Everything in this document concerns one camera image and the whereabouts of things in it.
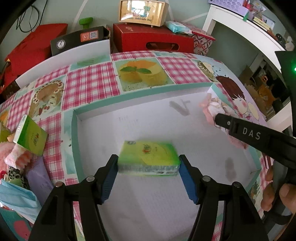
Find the person's right hand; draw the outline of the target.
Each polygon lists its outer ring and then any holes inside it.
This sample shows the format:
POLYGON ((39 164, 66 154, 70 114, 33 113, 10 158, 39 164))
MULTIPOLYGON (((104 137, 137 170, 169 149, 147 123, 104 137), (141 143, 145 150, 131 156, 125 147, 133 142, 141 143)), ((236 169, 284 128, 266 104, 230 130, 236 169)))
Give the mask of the person's right hand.
MULTIPOLYGON (((261 208, 264 211, 270 211, 272 208, 272 202, 275 197, 275 192, 272 186, 273 180, 273 166, 269 168, 267 171, 265 180, 270 182, 269 185, 266 186, 265 190, 262 194, 261 208)), ((296 211, 296 191, 295 185, 292 184, 284 184, 279 192, 280 199, 282 203, 291 211, 292 214, 295 214, 296 211)))

